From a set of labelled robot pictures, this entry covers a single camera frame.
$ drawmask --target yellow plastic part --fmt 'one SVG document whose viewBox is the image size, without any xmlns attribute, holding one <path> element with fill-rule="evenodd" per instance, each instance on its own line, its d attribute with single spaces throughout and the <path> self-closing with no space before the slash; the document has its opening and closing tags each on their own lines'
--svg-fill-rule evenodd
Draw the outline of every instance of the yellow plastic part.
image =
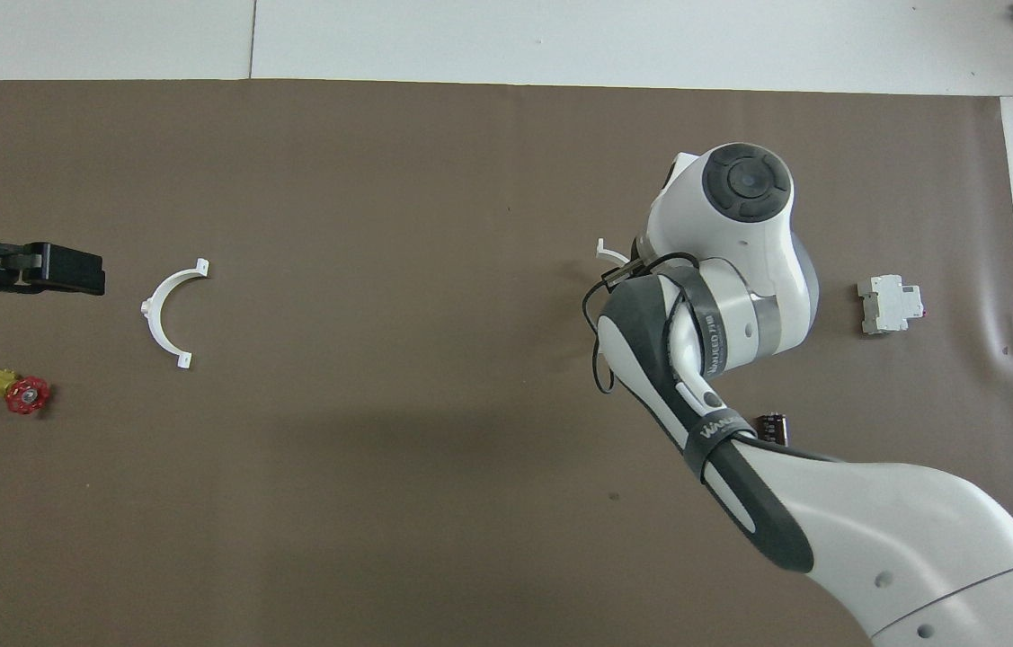
<svg viewBox="0 0 1013 647">
<path fill-rule="evenodd" d="M 0 369 L 0 397 L 6 397 L 6 389 L 9 389 L 14 382 L 20 381 L 18 373 L 10 369 Z"/>
</svg>

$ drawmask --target white circuit breaker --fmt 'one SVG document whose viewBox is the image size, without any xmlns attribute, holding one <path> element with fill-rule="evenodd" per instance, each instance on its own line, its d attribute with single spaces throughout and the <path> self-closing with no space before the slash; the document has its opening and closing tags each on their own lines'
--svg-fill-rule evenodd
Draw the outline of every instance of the white circuit breaker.
<svg viewBox="0 0 1013 647">
<path fill-rule="evenodd" d="M 904 286 L 898 274 L 873 275 L 858 284 L 865 320 L 862 331 L 867 335 L 909 329 L 908 319 L 925 316 L 921 306 L 921 288 Z"/>
</svg>

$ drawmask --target black strap band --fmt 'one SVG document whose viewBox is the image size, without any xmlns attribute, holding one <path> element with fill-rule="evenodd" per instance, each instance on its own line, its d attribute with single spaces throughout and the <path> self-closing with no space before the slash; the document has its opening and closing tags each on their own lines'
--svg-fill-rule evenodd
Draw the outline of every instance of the black strap band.
<svg viewBox="0 0 1013 647">
<path fill-rule="evenodd" d="M 690 427 L 690 434 L 686 437 L 686 448 L 682 450 L 682 459 L 690 467 L 690 471 L 698 476 L 698 480 L 706 483 L 702 476 L 702 471 L 706 467 L 706 461 L 710 459 L 710 454 L 725 438 L 731 437 L 738 431 L 754 433 L 754 427 L 742 418 L 742 414 L 732 409 L 719 409 L 698 418 L 695 425 Z"/>
<path fill-rule="evenodd" d="M 697 267 L 667 267 L 658 272 L 674 281 L 683 292 L 694 311 L 694 327 L 702 337 L 702 377 L 716 378 L 725 370 L 729 354 L 725 347 L 725 326 L 718 300 Z"/>
</svg>

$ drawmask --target brown paper mat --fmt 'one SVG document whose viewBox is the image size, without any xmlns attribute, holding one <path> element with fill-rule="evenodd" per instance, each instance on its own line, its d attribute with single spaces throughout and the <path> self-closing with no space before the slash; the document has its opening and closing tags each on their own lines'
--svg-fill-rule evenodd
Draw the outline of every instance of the brown paper mat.
<svg viewBox="0 0 1013 647">
<path fill-rule="evenodd" d="M 777 151 L 809 340 L 715 382 L 847 460 L 1013 513 L 999 101 L 346 82 L 0 82 L 0 241 L 107 296 L 0 296 L 0 644 L 863 644 L 760 557 L 578 314 L 678 151 Z M 194 258 L 212 277 L 140 303 Z M 865 339 L 855 282 L 929 316 Z"/>
</svg>

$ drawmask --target red valve handle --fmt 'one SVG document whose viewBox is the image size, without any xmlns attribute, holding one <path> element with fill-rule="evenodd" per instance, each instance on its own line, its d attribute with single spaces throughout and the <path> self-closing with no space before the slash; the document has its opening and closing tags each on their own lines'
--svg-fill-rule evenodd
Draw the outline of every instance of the red valve handle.
<svg viewBox="0 0 1013 647">
<path fill-rule="evenodd" d="M 43 409 L 50 397 L 51 387 L 46 380 L 27 376 L 6 389 L 6 409 L 26 415 Z"/>
</svg>

